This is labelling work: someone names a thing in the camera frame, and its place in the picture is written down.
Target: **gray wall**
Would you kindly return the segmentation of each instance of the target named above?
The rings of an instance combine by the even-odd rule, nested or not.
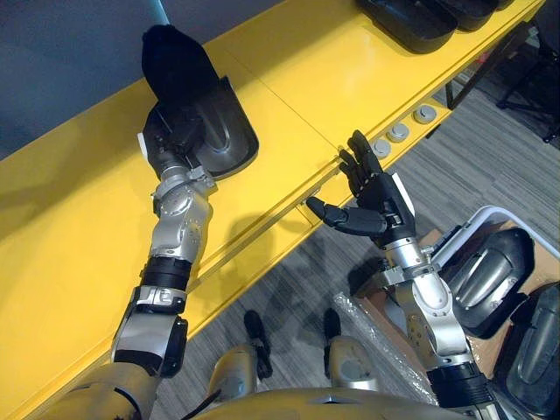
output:
[[[142,33],[199,42],[280,0],[0,0],[0,158],[142,77]]]

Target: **black chair leg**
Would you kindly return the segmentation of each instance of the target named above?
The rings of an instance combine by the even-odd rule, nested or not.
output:
[[[509,96],[520,88],[527,86],[544,68],[548,66],[548,63],[538,60],[534,66],[532,66],[523,77],[519,79],[502,97],[496,102],[496,106],[499,109],[510,108],[510,105],[514,105],[512,102],[508,101]]]

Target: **black plastic tray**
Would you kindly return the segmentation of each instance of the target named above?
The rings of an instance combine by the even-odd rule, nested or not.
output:
[[[558,419],[560,283],[546,284],[512,315],[493,382],[510,401],[545,419]]]
[[[438,0],[458,21],[458,27],[476,31],[498,8],[498,0]]]
[[[413,53],[431,53],[457,29],[455,17],[436,0],[357,0],[390,36]]]

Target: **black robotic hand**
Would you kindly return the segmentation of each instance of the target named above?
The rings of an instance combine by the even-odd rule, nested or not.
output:
[[[368,140],[356,130],[348,140],[354,157],[339,153],[339,168],[348,177],[358,208],[338,208],[317,197],[307,206],[328,226],[350,235],[369,236],[379,247],[416,236],[414,216],[393,178],[383,172]]]

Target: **plastic wrap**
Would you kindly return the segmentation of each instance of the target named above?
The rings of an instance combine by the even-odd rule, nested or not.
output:
[[[344,293],[335,295],[333,300],[337,312],[340,315],[346,314],[352,320],[351,326],[345,328],[343,325],[343,333],[360,340],[369,351],[374,364],[374,375],[379,379],[380,391],[437,405],[425,376],[410,365],[403,352],[393,345],[359,304]]]

